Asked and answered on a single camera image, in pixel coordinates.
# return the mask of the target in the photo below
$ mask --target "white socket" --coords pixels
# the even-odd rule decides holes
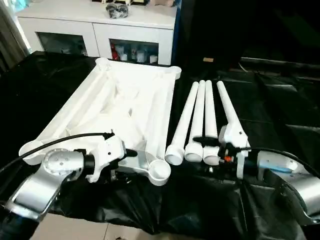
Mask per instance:
[[[185,150],[177,145],[169,145],[165,152],[164,159],[172,165],[180,165],[184,160]]]
[[[202,161],[203,155],[204,149],[202,148],[200,143],[189,142],[187,146],[185,146],[184,158],[188,162],[200,163]]]
[[[157,159],[150,163],[148,172],[148,178],[153,185],[163,186],[168,182],[171,168],[166,161]]]
[[[211,166],[219,165],[220,157],[218,157],[218,146],[205,146],[203,148],[203,161]]]

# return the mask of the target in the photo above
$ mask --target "plastic bag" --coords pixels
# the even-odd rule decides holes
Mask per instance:
[[[105,7],[111,19],[123,19],[128,17],[130,8],[130,0],[126,0],[125,4],[108,3]]]

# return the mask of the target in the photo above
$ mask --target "white cabinet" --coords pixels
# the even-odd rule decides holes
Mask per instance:
[[[132,5],[128,17],[111,19],[100,2],[43,0],[16,15],[32,51],[170,65],[176,14],[177,7]]]
[[[113,58],[113,44],[115,48],[117,46],[124,48],[124,54],[129,62],[139,62],[137,52],[142,52],[143,63],[150,63],[150,56],[156,56],[158,64],[171,64],[173,30],[100,23],[94,23],[93,28],[101,57]]]
[[[99,57],[92,23],[19,17],[32,51],[84,54]]]

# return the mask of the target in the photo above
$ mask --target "black plastic sheet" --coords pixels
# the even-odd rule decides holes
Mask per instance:
[[[1,160],[37,137],[95,66],[95,58],[36,52],[0,78]],[[219,72],[252,147],[287,151],[320,172],[320,83],[251,73]],[[193,81],[183,72],[176,81],[167,144],[170,143]],[[227,123],[213,84],[218,130]],[[112,184],[85,179],[63,186],[52,212],[70,218],[170,232],[204,239],[312,239],[320,227],[301,228],[278,189],[253,177],[223,183],[204,163],[172,166],[168,183],[153,186],[129,175]],[[4,204],[37,166],[17,163],[0,175]],[[0,208],[1,217],[5,211]]]

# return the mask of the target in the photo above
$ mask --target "orange component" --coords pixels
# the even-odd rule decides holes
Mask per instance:
[[[231,156],[225,156],[224,157],[224,160],[227,162],[227,163],[230,163],[231,162]]]

